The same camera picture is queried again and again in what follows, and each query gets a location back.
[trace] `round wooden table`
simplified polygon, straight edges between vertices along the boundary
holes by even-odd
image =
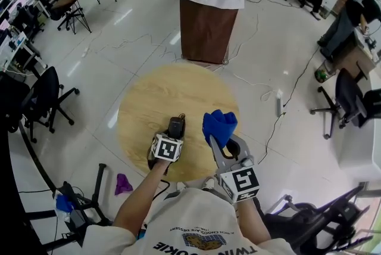
[[[239,120],[230,89],[215,73],[188,63],[162,66],[141,77],[122,100],[118,112],[121,147],[135,166],[148,173],[152,138],[168,128],[171,117],[185,113],[181,156],[171,164],[165,179],[184,182],[213,175],[217,165],[202,134],[202,119],[205,112],[215,109],[232,111]]]

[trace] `floor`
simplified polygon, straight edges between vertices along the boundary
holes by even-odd
[[[121,150],[116,131],[118,106],[139,76],[184,61],[180,57],[179,0],[101,0],[100,5],[96,0],[79,1],[92,33],[82,26],[77,27],[76,35],[59,32],[58,23],[49,21],[35,43],[43,60],[56,68],[65,89],[80,89],[78,97],[72,95],[63,105],[76,123],[70,126],[57,115],[55,134],[38,127],[38,142],[33,146],[55,184],[70,181],[88,197],[93,193],[98,164],[107,164],[100,203],[113,218],[128,197],[114,195],[116,174],[126,174],[135,188],[145,175]],[[230,63],[208,68],[231,87],[241,114],[240,137],[256,162],[265,155],[277,119],[276,91],[283,92],[284,102],[290,97],[317,49],[316,41],[333,21],[332,16],[316,21],[293,0],[296,8],[284,0],[271,1],[285,6],[268,0],[245,2],[230,40]],[[308,111],[324,107],[313,76],[322,61],[317,52],[300,78],[285,116],[278,121],[268,155],[257,167],[258,198],[264,210],[284,194],[292,195],[296,202],[319,206],[356,184],[338,166],[342,131],[336,129],[334,137],[326,141],[323,134],[330,119],[311,116]],[[324,87],[333,93],[334,84],[331,78]],[[263,96],[268,91],[274,92]],[[49,226],[53,231],[55,224]]]

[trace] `person's arm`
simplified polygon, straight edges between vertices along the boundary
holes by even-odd
[[[169,161],[158,160],[143,182],[122,204],[113,226],[127,229],[135,236],[138,235],[151,207],[156,189],[169,164]]]
[[[252,199],[243,200],[237,203],[239,213],[239,228],[242,235],[255,245],[271,240],[261,216]]]
[[[360,16],[360,24],[361,24],[361,32],[365,35],[367,33],[367,20],[365,20],[365,17],[363,14]]]

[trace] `white t-shirt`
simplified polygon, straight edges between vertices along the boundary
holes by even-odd
[[[145,236],[115,226],[88,227],[83,255],[295,255],[283,239],[259,245],[242,236],[231,204],[195,188],[164,200]]]

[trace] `brown trash bin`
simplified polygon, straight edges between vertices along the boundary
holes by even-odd
[[[184,59],[222,64],[238,10],[180,0],[181,48]]]

